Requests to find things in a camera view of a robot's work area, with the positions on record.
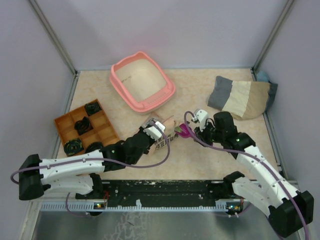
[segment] pink object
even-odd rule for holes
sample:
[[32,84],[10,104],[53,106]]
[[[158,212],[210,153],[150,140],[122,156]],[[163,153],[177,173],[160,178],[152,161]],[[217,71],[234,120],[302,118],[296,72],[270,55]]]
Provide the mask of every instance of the pink object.
[[187,138],[191,137],[191,134],[188,132],[187,126],[184,123],[180,124],[179,127],[181,129],[181,132],[175,131],[175,133],[177,133],[180,137],[182,137],[184,139],[187,139]]
[[142,51],[112,65],[109,80],[123,100],[140,114],[159,108],[176,91],[159,65]]

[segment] metal floor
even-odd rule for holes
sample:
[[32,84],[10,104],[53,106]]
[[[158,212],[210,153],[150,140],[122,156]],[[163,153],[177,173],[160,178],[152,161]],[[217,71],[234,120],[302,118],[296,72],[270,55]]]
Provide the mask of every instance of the metal floor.
[[[214,212],[104,212],[75,217],[41,211],[32,240],[277,240],[254,206],[239,218]],[[298,234],[286,238],[298,240]]]

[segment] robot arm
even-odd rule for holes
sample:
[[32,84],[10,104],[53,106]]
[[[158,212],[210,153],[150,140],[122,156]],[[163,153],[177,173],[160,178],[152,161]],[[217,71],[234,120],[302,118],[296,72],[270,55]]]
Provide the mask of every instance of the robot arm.
[[[163,133],[165,126],[155,125]],[[56,159],[40,159],[30,155],[20,169],[35,167],[19,173],[19,199],[32,200],[46,193],[77,193],[76,198],[99,197],[102,181],[98,173],[124,169],[135,165],[162,133],[155,126],[141,127],[132,137],[82,155]]]
[[208,113],[202,109],[196,110],[193,115],[192,121],[199,122],[194,133],[201,140],[200,144],[214,148],[213,143],[220,143],[260,183],[261,187],[258,187],[241,172],[233,172],[223,179],[226,190],[231,195],[241,196],[260,209],[273,229],[282,237],[289,236],[303,226],[288,194],[296,203],[305,223],[313,221],[313,196],[308,191],[300,192],[287,182],[271,166],[251,137],[238,132],[229,112],[215,114],[212,122],[208,121]]

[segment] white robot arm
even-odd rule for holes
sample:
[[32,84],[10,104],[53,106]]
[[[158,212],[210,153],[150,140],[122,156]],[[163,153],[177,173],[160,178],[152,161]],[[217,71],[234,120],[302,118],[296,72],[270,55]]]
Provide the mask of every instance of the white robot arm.
[[[223,181],[227,191],[247,199],[268,218],[273,229],[287,237],[313,221],[314,198],[308,192],[300,192],[276,171],[260,152],[249,135],[238,132],[229,112],[216,113],[209,118],[206,111],[197,109],[192,115],[193,122],[199,122],[192,137],[204,147],[226,151],[243,164],[256,178],[260,186],[253,184],[241,172],[233,172]],[[224,149],[212,146],[220,143]]]

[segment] orange compartment tray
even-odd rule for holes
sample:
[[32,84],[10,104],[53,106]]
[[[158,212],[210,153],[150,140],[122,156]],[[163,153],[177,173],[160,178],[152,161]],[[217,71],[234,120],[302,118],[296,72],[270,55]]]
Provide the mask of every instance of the orange compartment tray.
[[[80,139],[84,150],[73,156],[84,154],[86,148],[94,142],[101,142],[105,147],[109,144],[115,144],[120,140],[98,99],[88,102],[88,104],[91,103],[98,103],[101,110],[88,116],[85,105],[83,105],[54,120],[63,146],[70,140]],[[77,130],[75,130],[75,123],[84,117],[89,118],[91,129],[79,135]]]

